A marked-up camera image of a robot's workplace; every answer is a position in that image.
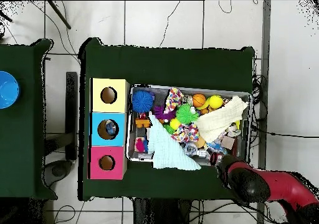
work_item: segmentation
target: yellow box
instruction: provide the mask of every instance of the yellow box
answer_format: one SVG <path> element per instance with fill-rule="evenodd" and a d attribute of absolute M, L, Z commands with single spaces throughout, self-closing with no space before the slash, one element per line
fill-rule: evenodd
<path fill-rule="evenodd" d="M 92 88 L 94 112 L 125 113 L 127 111 L 130 85 L 125 79 L 93 78 L 92 85 L 90 88 Z"/>

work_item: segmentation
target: white cloth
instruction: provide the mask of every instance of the white cloth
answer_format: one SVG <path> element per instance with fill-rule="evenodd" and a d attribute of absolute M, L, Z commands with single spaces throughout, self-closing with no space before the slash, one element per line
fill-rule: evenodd
<path fill-rule="evenodd" d="M 194 123 L 200 136 L 206 142 L 213 142 L 233 122 L 242 120 L 242 113 L 246 107 L 248 103 L 235 95 L 224 107 L 200 116 Z"/>
<path fill-rule="evenodd" d="M 153 153 L 153 168 L 177 168 L 181 170 L 199 170 L 201 166 L 185 155 L 180 144 L 171 138 L 158 119 L 150 114 L 152 126 L 148 141 L 148 153 Z"/>

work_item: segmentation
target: green tabletop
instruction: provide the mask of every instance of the green tabletop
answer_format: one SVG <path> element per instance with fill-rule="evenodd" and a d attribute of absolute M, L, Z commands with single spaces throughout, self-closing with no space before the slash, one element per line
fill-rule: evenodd
<path fill-rule="evenodd" d="M 150 163 L 128 162 L 123 180 L 87 178 L 89 79 L 126 79 L 130 84 L 153 84 L 252 92 L 254 50 L 166 49 L 104 46 L 97 38 L 80 48 L 79 199 L 145 197 L 229 199 L 213 167 L 197 171 L 153 169 Z"/>
<path fill-rule="evenodd" d="M 16 103 L 0 109 L 0 197 L 55 198 L 42 183 L 44 164 L 44 80 L 42 60 L 52 42 L 0 45 L 0 71 L 19 83 Z"/>

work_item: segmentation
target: wooden cube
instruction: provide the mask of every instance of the wooden cube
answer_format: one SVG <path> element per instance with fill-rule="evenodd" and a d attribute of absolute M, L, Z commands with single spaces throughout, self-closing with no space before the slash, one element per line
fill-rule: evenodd
<path fill-rule="evenodd" d="M 127 112 L 130 85 L 125 79 L 93 78 L 90 88 L 93 112 Z"/>
<path fill-rule="evenodd" d="M 127 168 L 124 147 L 94 146 L 88 165 L 88 179 L 122 180 Z"/>
<path fill-rule="evenodd" d="M 108 134 L 106 124 L 116 125 L 114 136 Z M 126 139 L 126 113 L 92 113 L 92 146 L 124 146 Z"/>

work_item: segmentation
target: blue box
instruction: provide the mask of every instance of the blue box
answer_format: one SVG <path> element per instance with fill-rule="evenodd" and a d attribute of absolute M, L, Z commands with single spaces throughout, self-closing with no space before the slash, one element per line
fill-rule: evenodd
<path fill-rule="evenodd" d="M 126 138 L 125 119 L 126 119 L 125 113 L 93 112 L 92 113 L 92 146 L 124 146 L 125 138 Z M 113 120 L 118 126 L 118 133 L 113 139 L 103 139 L 98 134 L 98 126 L 104 120 Z"/>

